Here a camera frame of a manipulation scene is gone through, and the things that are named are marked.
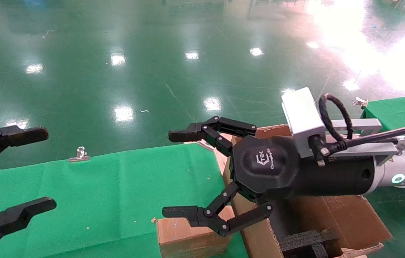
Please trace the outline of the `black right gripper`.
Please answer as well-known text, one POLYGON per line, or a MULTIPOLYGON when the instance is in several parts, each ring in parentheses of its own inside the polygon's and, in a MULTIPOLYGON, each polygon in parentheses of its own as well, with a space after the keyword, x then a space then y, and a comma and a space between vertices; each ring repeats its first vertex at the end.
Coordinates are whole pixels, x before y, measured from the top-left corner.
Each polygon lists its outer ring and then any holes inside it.
POLYGON ((261 201, 258 207, 222 219, 220 212, 238 192, 250 201, 259 198, 292 198, 301 196, 346 196, 366 194, 374 181, 373 157, 338 157, 319 166, 312 157, 302 158, 291 137, 257 138, 257 127, 238 120, 213 116, 206 122, 191 123, 183 130, 170 130, 171 142, 205 140, 223 155, 231 156, 231 178, 234 182, 206 207, 163 207, 166 218, 185 218, 191 227, 209 227, 226 237, 268 218, 273 207, 261 201), (232 142, 221 133, 241 137, 232 142))

